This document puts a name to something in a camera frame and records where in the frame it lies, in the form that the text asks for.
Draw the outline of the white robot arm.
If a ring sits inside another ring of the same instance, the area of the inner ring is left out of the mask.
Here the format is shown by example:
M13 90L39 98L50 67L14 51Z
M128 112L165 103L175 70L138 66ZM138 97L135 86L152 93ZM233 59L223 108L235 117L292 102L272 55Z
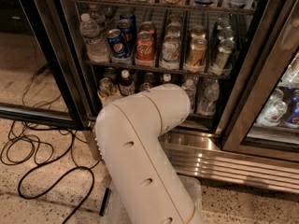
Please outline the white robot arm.
M158 138L190 114L190 99L164 84L106 105L96 141L133 224L205 224Z

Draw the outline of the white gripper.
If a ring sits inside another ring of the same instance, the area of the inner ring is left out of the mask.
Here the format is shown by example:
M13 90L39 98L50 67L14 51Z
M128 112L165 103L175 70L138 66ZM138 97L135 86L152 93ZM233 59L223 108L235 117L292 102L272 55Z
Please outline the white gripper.
M97 91L97 95L98 95L98 98L100 99L101 103L103 103L103 106L107 106L111 103L113 103L114 101L116 100L119 100L121 97L117 94L113 94L113 95L109 95L109 96L106 96L106 95L103 95L100 90Z

